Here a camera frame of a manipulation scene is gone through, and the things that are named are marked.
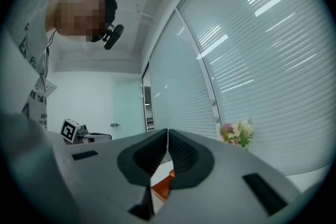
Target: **flower bouquet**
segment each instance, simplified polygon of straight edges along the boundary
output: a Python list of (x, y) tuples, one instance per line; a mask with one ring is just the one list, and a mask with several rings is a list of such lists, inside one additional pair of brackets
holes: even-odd
[(239, 121), (234, 125), (227, 123), (220, 127), (219, 132), (224, 142), (247, 149), (253, 137), (252, 121)]

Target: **black headset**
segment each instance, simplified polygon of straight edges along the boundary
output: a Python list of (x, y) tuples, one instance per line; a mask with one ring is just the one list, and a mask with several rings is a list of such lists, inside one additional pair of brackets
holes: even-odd
[(111, 27), (113, 28), (113, 31), (112, 29), (107, 29), (106, 34), (102, 38), (102, 41), (104, 41), (105, 50), (111, 49), (124, 31), (123, 25), (117, 25), (116, 27), (111, 25)]

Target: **doorway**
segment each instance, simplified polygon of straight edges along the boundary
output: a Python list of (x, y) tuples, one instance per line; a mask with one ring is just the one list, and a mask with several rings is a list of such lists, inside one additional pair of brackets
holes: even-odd
[(152, 103), (151, 72), (149, 69), (149, 65), (147, 66), (146, 71), (142, 77), (142, 85), (146, 130), (151, 131), (155, 129), (155, 124)]

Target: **window blind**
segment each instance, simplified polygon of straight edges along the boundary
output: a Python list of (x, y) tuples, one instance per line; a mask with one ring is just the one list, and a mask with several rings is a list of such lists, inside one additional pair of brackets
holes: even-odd
[(150, 69), (156, 128), (216, 137), (204, 77), (188, 34), (175, 13), (153, 50)]
[(221, 122), (254, 122), (250, 151), (284, 174), (331, 162), (335, 36), (323, 0), (183, 0)]

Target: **flower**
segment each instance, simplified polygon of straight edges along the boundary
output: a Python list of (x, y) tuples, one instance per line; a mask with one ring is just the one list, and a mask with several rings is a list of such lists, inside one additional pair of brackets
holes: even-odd
[(223, 125), (223, 129), (228, 133), (233, 133), (233, 128), (231, 123), (226, 123)]
[(234, 137), (239, 137), (241, 131), (242, 131), (242, 127), (240, 126), (240, 123), (233, 125)]
[(252, 125), (248, 121), (242, 121), (241, 126), (246, 131), (247, 136), (253, 135), (254, 131), (253, 131)]
[(238, 121), (237, 124), (226, 123), (219, 129), (224, 142), (239, 145), (248, 149), (250, 139), (253, 136), (252, 120)]
[(228, 133), (228, 134), (227, 134), (227, 137), (228, 137), (228, 138), (234, 138), (234, 137), (235, 137), (235, 134), (234, 134), (234, 133)]

